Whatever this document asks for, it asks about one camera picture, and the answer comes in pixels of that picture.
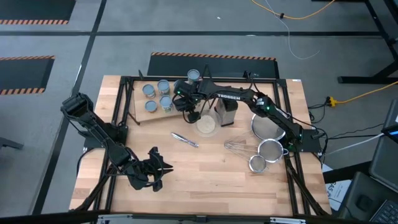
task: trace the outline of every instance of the orange and black striped tape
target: orange and black striped tape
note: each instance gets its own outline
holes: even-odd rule
[[[253,60],[273,60],[273,61],[276,61],[276,58],[273,58],[273,57],[255,57],[255,56],[232,56],[232,55],[167,53],[167,52],[152,52],[152,55],[181,56],[181,57],[234,58],[234,59],[253,59]]]
[[[1,25],[65,25],[68,22],[62,19],[0,19]]]
[[[0,60],[55,59],[55,56],[0,57]]]
[[[21,89],[10,89],[10,90],[0,90],[0,95],[15,95],[15,94],[33,94],[33,93],[43,93],[45,88],[21,88]]]

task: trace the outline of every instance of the metal cup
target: metal cup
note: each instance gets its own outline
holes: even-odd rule
[[[159,90],[160,95],[168,95],[170,93],[170,85],[167,80],[160,80],[157,83],[157,89]]]
[[[154,98],[156,96],[155,88],[151,84],[146,84],[142,87],[142,92],[144,92],[147,98]]]
[[[157,109],[157,104],[156,104],[155,101],[149,100],[148,102],[145,103],[145,110],[146,111],[148,111],[150,113],[153,113],[153,112],[156,111],[156,109]]]
[[[196,69],[191,69],[191,70],[188,71],[187,76],[188,76],[189,84],[192,84],[193,82],[199,80],[200,73]]]
[[[172,99],[169,96],[162,96],[160,98],[160,105],[166,113],[171,113],[173,111]]]

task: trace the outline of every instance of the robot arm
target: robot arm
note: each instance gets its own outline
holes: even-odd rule
[[[69,97],[62,103],[61,111],[66,119],[77,121],[88,130],[87,135],[101,143],[113,168],[118,170],[119,175],[126,175],[134,189],[152,187],[156,192],[162,188],[161,178],[172,171],[172,166],[163,161],[157,147],[149,151],[149,159],[140,161],[129,147],[114,139],[113,136],[118,135],[118,129],[105,123],[94,113],[93,102],[85,94],[78,93]],[[148,175],[153,175],[155,181],[149,182]]]
[[[274,102],[265,94],[252,89],[233,88],[231,86],[218,86],[211,80],[194,82],[191,85],[181,80],[177,81],[174,88],[176,99],[173,100],[178,111],[188,112],[189,123],[194,123],[200,119],[200,112],[194,111],[196,105],[201,100],[211,100],[224,98],[228,100],[243,101],[250,110],[256,115],[267,117],[286,132],[285,147],[302,143],[303,127],[297,123],[292,123],[276,107]]]

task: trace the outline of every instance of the strainer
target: strainer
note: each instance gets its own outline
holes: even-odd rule
[[[270,163],[277,162],[283,155],[289,153],[287,149],[284,149],[275,139],[265,139],[258,147],[258,153],[264,158],[265,161]]]
[[[269,118],[262,118],[257,115],[253,115],[251,118],[251,129],[253,133],[262,140],[280,140],[285,136],[285,131],[273,121]]]
[[[224,147],[248,161],[251,171],[261,173],[267,169],[266,160],[258,153],[258,139],[252,131],[225,141]]]

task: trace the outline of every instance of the wooden table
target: wooden table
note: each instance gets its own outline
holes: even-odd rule
[[[104,76],[96,103],[95,113],[105,122],[113,114],[120,76]],[[260,88],[270,98],[274,97],[272,85]],[[287,90],[292,114],[310,122],[307,104],[300,80],[287,80]],[[279,95],[284,108],[282,89]],[[131,102],[130,112],[135,112]],[[174,166],[174,171],[163,177],[163,189],[134,190],[127,177],[116,180],[112,212],[207,214],[207,215],[291,215],[289,188],[284,161],[269,164],[263,174],[253,174],[248,163],[223,147],[228,136],[237,136],[249,130],[252,112],[242,102],[236,113],[235,123],[222,128],[214,138],[195,134],[193,126],[180,116],[142,122],[140,126],[129,119],[126,145],[140,159],[148,158],[152,146],[158,146],[164,161]],[[195,149],[173,139],[170,132],[183,134],[199,143]],[[79,206],[93,190],[100,176],[104,149],[95,149],[82,162],[72,195],[70,208]],[[305,183],[317,202],[331,212],[319,161],[310,153],[301,153]],[[104,208],[108,186],[103,190],[100,208]],[[303,213],[299,188],[295,188],[299,212]]]

